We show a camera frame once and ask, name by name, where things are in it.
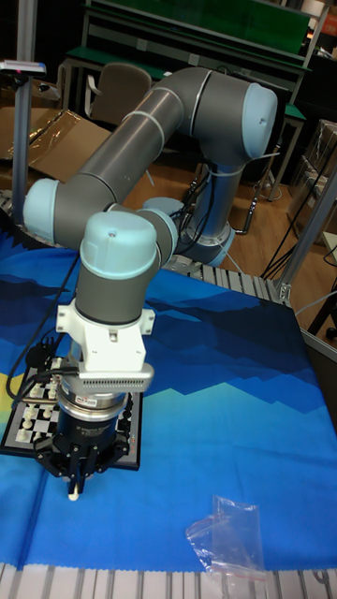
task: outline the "metal frame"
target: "metal frame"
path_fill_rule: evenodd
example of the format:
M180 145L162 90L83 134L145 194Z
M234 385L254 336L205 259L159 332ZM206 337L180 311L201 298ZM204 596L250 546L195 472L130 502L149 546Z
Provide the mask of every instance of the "metal frame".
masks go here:
M20 0L18 18L17 59L34 61L37 31L37 0ZM28 146L30 134L32 78L15 94L14 155L13 155L13 215L22 223L23 202L28 176Z
M309 222L303 230L284 272L274 284L278 297L281 297L282 294L284 294L290 288L293 279L296 277L299 271L301 263L307 256L310 248L315 242L317 234L324 225L324 222L336 198L337 166L335 166L320 199L317 201Z

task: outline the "label sticker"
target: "label sticker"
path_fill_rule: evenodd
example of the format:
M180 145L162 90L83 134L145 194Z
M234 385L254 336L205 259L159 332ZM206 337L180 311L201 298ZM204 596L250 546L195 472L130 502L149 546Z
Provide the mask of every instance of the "label sticker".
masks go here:
M86 397L77 397L75 403L78 405L85 405L88 408L96 408L97 400L88 400Z

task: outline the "light blue robot joint cap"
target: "light blue robot joint cap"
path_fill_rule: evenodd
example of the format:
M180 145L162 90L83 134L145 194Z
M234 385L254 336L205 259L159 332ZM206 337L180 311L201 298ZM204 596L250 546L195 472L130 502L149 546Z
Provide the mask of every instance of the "light blue robot joint cap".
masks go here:
M105 279L131 279L154 263L154 226L132 212L98 212L87 222L81 243L87 270Z

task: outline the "chess board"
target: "chess board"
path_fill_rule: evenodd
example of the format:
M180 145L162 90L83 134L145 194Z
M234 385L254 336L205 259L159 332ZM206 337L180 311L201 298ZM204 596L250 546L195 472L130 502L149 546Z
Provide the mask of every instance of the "chess board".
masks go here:
M0 453L33 458L34 441L51 437L56 433L60 413L59 405L57 403L38 403L37 397L38 395L40 399L48 400L51 388L51 384L39 386L37 388L38 393L33 389L32 403L21 402L11 412L0 444ZM129 453L127 456L122 456L113 467L138 470L140 464L142 394L133 393L130 395L126 410L131 411L131 416L125 417L125 412L122 412L116 422L116 431L122 432L128 437ZM27 423L26 426L29 425L29 428L23 426L25 422Z

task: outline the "desk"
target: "desk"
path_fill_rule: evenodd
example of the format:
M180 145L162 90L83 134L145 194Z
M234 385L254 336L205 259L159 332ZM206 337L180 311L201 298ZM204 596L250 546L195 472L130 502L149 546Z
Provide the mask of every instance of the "desk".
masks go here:
M337 266L337 235L334 235L333 233L327 233L326 231L324 231L323 239L328 248L328 251L331 252L329 258L332 259L332 261L334 261ZM337 283L335 283L333 285L331 291L336 291L336 290L337 290ZM329 316L331 316L335 327L337 327L337 297L336 297L336 295L331 296L330 298L326 299L323 306L319 310L317 316L315 317L312 324L308 328L308 332L310 332L312 335L316 335L318 333L318 331L323 327L325 321L327 320L327 318ZM331 332L331 335L329 338L333 339L334 337L337 337L337 330L336 330L336 334L332 334L332 332Z

